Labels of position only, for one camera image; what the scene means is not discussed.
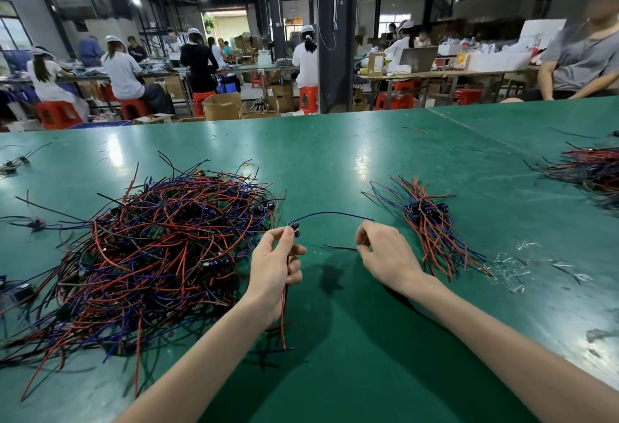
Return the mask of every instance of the green workbench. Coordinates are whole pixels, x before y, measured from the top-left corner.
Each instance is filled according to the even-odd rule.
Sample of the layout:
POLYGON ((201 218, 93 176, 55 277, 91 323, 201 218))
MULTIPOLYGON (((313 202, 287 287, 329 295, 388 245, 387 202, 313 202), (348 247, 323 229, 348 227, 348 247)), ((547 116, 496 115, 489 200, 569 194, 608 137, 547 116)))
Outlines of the green workbench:
MULTIPOLYGON (((370 180, 387 184, 390 174, 420 174, 430 192, 457 195, 449 207, 462 238, 497 260, 490 263, 495 278, 468 270, 450 288, 619 387, 619 219, 574 186, 540 180, 523 162, 556 159, 566 140, 596 143, 552 128, 605 135, 619 129, 618 107, 619 98, 583 99, 3 134, 0 148, 23 148, 3 148, 1 160, 53 144, 0 180, 0 216, 61 219, 15 199, 27 190, 35 203, 92 216, 106 203, 96 193, 119 196, 138 162, 139 180, 168 175, 159 150, 179 168, 211 158, 208 168, 234 171, 252 159, 244 173, 260 167, 260 181, 273 182, 274 193, 287 189, 284 223, 315 211, 344 211, 395 225, 414 242, 399 214, 361 191, 370 180), (550 259, 591 280, 578 284, 550 259)), ((286 311, 295 320, 286 332, 295 350, 264 360, 249 355, 204 421, 534 421, 457 339, 385 292, 356 252, 322 246, 352 246, 358 224, 336 215, 301 222, 299 241, 308 248, 304 279, 291 289, 286 311)), ((63 254, 54 249, 58 243, 56 231, 31 234, 0 223, 0 274, 28 278, 49 269, 63 254)), ((147 353, 142 379, 159 377, 193 342, 172 341, 147 353)), ((42 373, 38 380, 45 380, 22 404, 34 369, 0 370, 2 421, 110 421, 133 401, 135 357, 102 364, 103 356, 100 350, 74 354, 62 372, 42 373)))

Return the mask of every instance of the blue crate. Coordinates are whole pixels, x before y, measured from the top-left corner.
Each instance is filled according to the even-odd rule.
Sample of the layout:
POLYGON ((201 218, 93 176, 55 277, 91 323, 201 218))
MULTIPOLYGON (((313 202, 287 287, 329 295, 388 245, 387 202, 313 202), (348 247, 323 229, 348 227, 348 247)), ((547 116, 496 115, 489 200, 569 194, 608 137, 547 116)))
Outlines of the blue crate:
POLYGON ((77 130, 77 129, 105 129, 108 127, 124 127, 125 125, 130 125, 130 120, 120 120, 118 122, 90 122, 90 123, 78 123, 77 125, 73 125, 69 127, 67 130, 77 130))

